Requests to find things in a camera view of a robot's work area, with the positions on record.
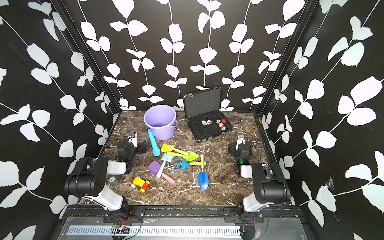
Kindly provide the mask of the purple toy scoop pink handle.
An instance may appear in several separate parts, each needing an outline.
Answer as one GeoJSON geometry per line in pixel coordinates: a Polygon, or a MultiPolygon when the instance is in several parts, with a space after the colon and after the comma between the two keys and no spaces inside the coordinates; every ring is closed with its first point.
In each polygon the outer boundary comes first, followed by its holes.
{"type": "MultiPolygon", "coordinates": [[[[153,161],[153,162],[147,167],[147,170],[148,170],[152,175],[156,176],[157,173],[159,172],[160,168],[161,168],[161,165],[160,165],[157,161],[153,161]]],[[[176,181],[175,181],[173,178],[169,177],[168,175],[162,173],[161,176],[162,176],[165,180],[167,180],[170,184],[172,184],[172,185],[175,185],[175,184],[176,184],[176,181]]]]}

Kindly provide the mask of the blue toy rake yellow handle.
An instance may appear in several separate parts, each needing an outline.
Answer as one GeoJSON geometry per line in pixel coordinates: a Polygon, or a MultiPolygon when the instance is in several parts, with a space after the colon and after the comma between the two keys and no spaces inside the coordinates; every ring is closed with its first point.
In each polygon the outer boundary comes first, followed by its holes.
{"type": "Polygon", "coordinates": [[[201,162],[188,162],[185,159],[177,159],[177,160],[180,160],[181,162],[175,163],[174,167],[176,166],[180,166],[180,167],[172,169],[173,172],[186,170],[188,166],[199,166],[199,167],[201,166],[201,162]]]}

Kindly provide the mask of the blue toy trowel yellow handle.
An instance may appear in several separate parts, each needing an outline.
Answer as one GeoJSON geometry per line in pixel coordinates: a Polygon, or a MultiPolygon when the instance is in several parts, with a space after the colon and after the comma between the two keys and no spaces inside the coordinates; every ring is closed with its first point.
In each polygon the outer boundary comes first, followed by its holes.
{"type": "Polygon", "coordinates": [[[205,173],[204,155],[200,155],[201,173],[198,174],[199,186],[202,191],[205,191],[209,186],[209,175],[205,173]]]}

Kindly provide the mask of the light blue toy shovel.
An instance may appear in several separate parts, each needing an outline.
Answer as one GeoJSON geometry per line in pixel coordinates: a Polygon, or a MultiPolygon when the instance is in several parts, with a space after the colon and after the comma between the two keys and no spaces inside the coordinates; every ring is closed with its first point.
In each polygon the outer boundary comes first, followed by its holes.
{"type": "Polygon", "coordinates": [[[166,163],[167,163],[167,162],[171,162],[171,161],[173,160],[173,158],[174,158],[173,156],[167,155],[167,153],[164,153],[164,154],[163,154],[163,156],[162,156],[162,158],[161,158],[161,160],[163,161],[163,163],[162,163],[162,165],[161,165],[161,167],[160,167],[160,169],[159,169],[159,171],[158,171],[158,173],[157,173],[157,175],[156,175],[156,178],[157,178],[157,179],[160,179],[160,178],[161,178],[166,163]]]}

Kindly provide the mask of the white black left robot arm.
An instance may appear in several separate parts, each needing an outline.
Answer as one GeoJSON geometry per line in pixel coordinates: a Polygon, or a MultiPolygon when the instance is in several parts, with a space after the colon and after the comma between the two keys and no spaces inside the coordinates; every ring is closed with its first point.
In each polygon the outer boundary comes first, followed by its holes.
{"type": "Polygon", "coordinates": [[[65,182],[65,192],[68,195],[86,198],[97,203],[111,216],[113,211],[120,211],[126,218],[129,218],[132,216],[132,212],[127,199],[107,187],[107,176],[130,174],[135,156],[146,152],[146,141],[137,143],[135,147],[133,141],[130,140],[118,145],[118,155],[115,161],[106,157],[81,158],[65,182]]]}

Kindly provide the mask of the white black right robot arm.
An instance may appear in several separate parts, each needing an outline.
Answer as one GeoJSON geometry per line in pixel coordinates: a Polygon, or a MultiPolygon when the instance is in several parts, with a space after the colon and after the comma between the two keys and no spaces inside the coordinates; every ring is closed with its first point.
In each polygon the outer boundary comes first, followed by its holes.
{"type": "Polygon", "coordinates": [[[252,150],[245,143],[229,144],[228,152],[236,159],[235,174],[251,179],[253,184],[253,193],[244,197],[239,205],[242,212],[256,213],[270,205],[289,202],[291,191],[278,164],[250,164],[252,150]]]}

